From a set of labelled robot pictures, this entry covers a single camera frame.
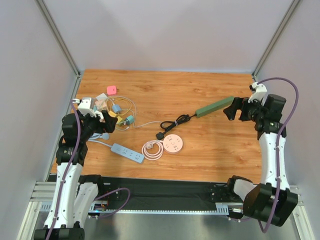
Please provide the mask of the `green power strip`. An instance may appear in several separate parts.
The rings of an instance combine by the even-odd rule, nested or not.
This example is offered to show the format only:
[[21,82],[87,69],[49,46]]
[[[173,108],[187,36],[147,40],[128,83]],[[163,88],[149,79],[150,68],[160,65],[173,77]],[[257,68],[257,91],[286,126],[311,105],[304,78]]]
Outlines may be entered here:
[[226,98],[221,99],[219,101],[216,101],[214,103],[211,103],[207,106],[199,108],[195,111],[195,116],[197,118],[201,118],[201,117],[204,117],[210,113],[213,113],[213,112],[216,112],[220,109],[226,108],[232,104],[234,98],[235,98],[234,96],[229,96],[229,97],[226,97]]

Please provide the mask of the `pink round power strip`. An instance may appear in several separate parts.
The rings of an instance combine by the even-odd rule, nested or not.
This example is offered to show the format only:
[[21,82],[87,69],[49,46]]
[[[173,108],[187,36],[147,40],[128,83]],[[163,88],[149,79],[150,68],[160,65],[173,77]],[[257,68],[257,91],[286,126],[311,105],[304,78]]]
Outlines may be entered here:
[[[154,146],[158,147],[157,152],[150,153]],[[150,140],[147,141],[141,148],[142,155],[149,161],[159,160],[164,152],[175,155],[181,152],[183,149],[184,142],[180,136],[177,134],[169,134],[163,140]]]

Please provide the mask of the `orange charger plug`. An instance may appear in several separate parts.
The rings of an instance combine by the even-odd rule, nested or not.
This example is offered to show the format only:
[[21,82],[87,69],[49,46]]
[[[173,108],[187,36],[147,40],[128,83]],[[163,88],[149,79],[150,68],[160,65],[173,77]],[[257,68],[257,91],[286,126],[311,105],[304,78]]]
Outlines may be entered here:
[[116,118],[117,117],[117,114],[116,113],[114,113],[113,111],[109,111],[108,112],[109,113],[109,115],[111,116],[111,117],[114,117],[114,118]]

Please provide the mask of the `light blue power strip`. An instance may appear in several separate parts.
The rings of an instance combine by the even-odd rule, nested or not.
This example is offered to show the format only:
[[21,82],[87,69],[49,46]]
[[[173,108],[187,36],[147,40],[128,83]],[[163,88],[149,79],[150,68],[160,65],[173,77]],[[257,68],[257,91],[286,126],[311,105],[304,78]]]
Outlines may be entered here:
[[107,144],[101,140],[108,140],[109,139],[109,134],[108,133],[94,133],[90,138],[89,138],[89,142],[93,142],[93,143],[98,143],[98,144],[102,144],[104,146],[107,146],[110,148],[110,150],[117,154],[120,155],[122,157],[125,157],[131,161],[134,161],[138,164],[142,164],[145,157],[143,154],[131,150],[125,146],[119,145],[117,143],[114,143],[112,145]]

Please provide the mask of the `blue charger plug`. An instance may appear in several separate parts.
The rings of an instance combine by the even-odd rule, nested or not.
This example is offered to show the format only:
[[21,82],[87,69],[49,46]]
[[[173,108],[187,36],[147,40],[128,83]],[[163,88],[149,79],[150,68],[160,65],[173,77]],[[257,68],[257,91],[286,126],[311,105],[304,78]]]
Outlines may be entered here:
[[111,109],[115,114],[120,114],[122,111],[122,108],[118,104],[115,104],[115,103],[112,105]]

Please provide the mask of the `beige patterned cube charger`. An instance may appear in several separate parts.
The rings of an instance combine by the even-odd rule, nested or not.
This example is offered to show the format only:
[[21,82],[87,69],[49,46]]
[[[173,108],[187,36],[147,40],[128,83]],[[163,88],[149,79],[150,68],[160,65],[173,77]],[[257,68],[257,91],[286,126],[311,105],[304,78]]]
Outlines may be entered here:
[[107,110],[107,102],[105,99],[103,100],[97,100],[95,102],[95,106],[98,111]]

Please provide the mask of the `yellow charger plug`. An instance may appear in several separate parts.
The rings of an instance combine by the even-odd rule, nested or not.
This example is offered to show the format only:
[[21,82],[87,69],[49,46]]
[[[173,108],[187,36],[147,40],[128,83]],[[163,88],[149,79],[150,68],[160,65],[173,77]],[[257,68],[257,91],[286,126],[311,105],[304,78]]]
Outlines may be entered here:
[[126,120],[123,119],[122,117],[118,116],[117,119],[118,119],[117,124],[119,126],[123,126],[124,124],[126,124]]

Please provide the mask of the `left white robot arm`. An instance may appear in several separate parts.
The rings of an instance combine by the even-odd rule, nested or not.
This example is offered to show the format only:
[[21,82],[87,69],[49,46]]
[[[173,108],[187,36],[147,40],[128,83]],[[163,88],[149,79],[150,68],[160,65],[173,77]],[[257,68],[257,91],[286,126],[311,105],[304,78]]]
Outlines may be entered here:
[[35,240],[83,240],[84,223],[95,197],[104,191],[101,175],[81,176],[88,152],[86,142],[95,133],[112,133],[117,119],[102,111],[97,116],[80,111],[62,118],[63,135],[56,152],[57,175],[52,205]]

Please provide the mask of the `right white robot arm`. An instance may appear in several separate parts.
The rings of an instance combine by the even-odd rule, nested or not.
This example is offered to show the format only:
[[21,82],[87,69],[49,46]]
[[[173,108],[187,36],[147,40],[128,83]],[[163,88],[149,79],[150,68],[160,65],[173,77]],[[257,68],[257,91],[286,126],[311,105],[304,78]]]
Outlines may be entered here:
[[244,216],[277,227],[286,222],[298,204],[298,195],[291,192],[285,170],[287,132],[280,120],[286,101],[276,94],[269,94],[265,102],[236,97],[223,111],[230,121],[240,110],[240,121],[255,123],[262,158],[260,183],[254,184],[247,178],[233,175],[228,179],[227,187],[243,201]]

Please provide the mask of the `teal charger plug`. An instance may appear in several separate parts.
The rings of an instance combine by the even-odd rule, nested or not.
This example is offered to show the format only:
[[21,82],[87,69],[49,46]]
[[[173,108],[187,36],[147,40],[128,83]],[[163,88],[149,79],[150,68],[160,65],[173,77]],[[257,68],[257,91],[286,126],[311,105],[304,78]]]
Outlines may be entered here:
[[124,123],[125,123],[127,126],[133,124],[134,122],[135,122],[135,118],[134,118],[133,115],[127,116],[127,117],[125,118],[125,121],[124,121]]

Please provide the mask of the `pink charger plug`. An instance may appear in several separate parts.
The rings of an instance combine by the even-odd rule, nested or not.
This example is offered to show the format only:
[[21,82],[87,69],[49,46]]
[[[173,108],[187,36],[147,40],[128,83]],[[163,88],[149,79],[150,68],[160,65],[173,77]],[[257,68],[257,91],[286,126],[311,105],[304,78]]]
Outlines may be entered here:
[[106,94],[108,96],[115,96],[119,93],[119,89],[115,85],[109,85],[106,88]]

